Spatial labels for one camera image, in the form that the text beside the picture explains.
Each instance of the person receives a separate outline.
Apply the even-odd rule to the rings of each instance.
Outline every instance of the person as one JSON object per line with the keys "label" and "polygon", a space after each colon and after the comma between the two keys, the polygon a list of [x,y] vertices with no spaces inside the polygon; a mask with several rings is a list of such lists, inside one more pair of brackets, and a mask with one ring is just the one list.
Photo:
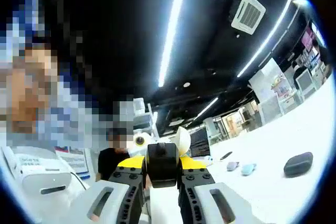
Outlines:
{"label": "person", "polygon": [[0,76],[7,100],[2,118],[6,139],[1,139],[1,144],[52,147],[50,106],[57,97],[58,76],[56,57],[51,55],[49,45],[26,44]]}
{"label": "person", "polygon": [[130,157],[126,148],[121,147],[122,135],[117,129],[108,133],[109,148],[101,151],[98,156],[98,173],[96,181],[108,180],[116,169],[117,165]]}
{"label": "person", "polygon": [[320,54],[320,60],[325,65],[325,69],[323,71],[323,76],[324,76],[323,82],[325,82],[332,73],[332,66],[331,66],[329,52],[328,52],[327,48],[320,47],[320,45],[319,45],[319,43],[316,39],[313,40],[312,45],[313,45],[313,47],[315,47],[316,51]]}
{"label": "person", "polygon": [[294,85],[295,85],[295,88],[297,89],[297,90],[299,90],[300,88],[299,88],[299,85],[298,85],[298,83],[297,83],[297,81],[296,81],[296,79],[307,69],[305,66],[299,66],[297,63],[296,63],[296,61],[293,61],[293,63],[292,63],[292,66],[293,66],[293,68],[294,68],[294,76],[293,76],[293,79],[294,79]]}

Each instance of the black ceiling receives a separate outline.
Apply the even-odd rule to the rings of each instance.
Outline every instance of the black ceiling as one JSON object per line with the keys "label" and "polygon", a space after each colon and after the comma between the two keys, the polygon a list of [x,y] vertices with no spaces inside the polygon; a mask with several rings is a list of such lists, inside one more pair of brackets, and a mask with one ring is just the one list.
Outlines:
{"label": "black ceiling", "polygon": [[[68,62],[73,78],[112,114],[112,101],[144,97],[158,111],[159,132],[176,130],[197,116],[211,100],[219,100],[204,116],[241,106],[254,93],[248,79],[282,35],[296,11],[291,4],[277,32],[239,79],[241,68],[273,28],[287,0],[258,0],[266,14],[251,36],[230,26],[230,9],[239,0],[183,0],[165,85],[158,87],[161,55],[173,0],[44,0],[47,27],[60,62]],[[303,13],[272,54],[281,64],[306,26]],[[188,88],[183,84],[190,82]]]}

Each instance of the black cable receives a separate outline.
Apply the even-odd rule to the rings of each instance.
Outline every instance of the black cable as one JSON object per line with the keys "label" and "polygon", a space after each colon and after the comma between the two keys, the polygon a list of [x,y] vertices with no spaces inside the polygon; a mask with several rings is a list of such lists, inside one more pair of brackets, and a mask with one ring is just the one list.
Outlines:
{"label": "black cable", "polygon": [[151,220],[151,222],[152,222],[152,216],[151,216],[151,214],[150,214],[149,211],[148,211],[148,205],[147,205],[147,203],[148,203],[148,202],[145,202],[145,204],[146,204],[146,209],[147,209],[147,214],[148,214],[148,217],[150,218],[150,220]]}
{"label": "black cable", "polygon": [[231,155],[231,153],[232,153],[232,152],[228,152],[228,153],[226,153],[223,157],[221,157],[220,160],[223,160],[223,159],[227,158],[229,155]]}
{"label": "black cable", "polygon": [[84,184],[82,183],[82,181],[80,181],[80,179],[77,177],[77,175],[74,174],[73,172],[70,172],[70,173],[73,174],[77,178],[77,180],[80,182],[80,184],[82,185],[82,187],[86,190],[86,187],[84,186]]}

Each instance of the black object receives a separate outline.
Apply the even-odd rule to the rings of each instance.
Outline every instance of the black object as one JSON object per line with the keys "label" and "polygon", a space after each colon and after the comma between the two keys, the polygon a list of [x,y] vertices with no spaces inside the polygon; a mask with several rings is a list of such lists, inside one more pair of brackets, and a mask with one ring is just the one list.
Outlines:
{"label": "black object", "polygon": [[220,160],[226,159],[229,155],[231,155],[232,152],[226,153],[223,157],[221,157]]}
{"label": "black object", "polygon": [[98,172],[101,174],[101,179],[108,180],[117,165],[129,157],[128,153],[116,153],[114,148],[101,151],[98,157]]}
{"label": "black object", "polygon": [[145,139],[141,136],[138,136],[136,139],[135,139],[135,142],[139,145],[143,145],[143,143],[145,142]]}
{"label": "black object", "polygon": [[177,175],[177,188],[180,192],[178,197],[179,207],[181,208],[181,216],[184,224],[204,224],[205,216],[203,213],[202,204],[196,193],[195,186],[209,185],[215,183],[211,174],[206,168],[183,169],[180,162],[180,172]]}
{"label": "black object", "polygon": [[306,173],[313,163],[313,154],[306,152],[290,158],[285,164],[283,171],[287,177],[300,176]]}
{"label": "black object", "polygon": [[175,144],[158,143],[147,147],[147,173],[154,188],[175,186],[179,153]]}
{"label": "black object", "polygon": [[74,174],[73,172],[70,172],[72,175],[76,177],[76,179],[81,183],[82,187],[86,190],[86,187],[83,185],[82,181]]}
{"label": "black object", "polygon": [[191,157],[210,156],[210,148],[206,128],[203,127],[190,135]]}

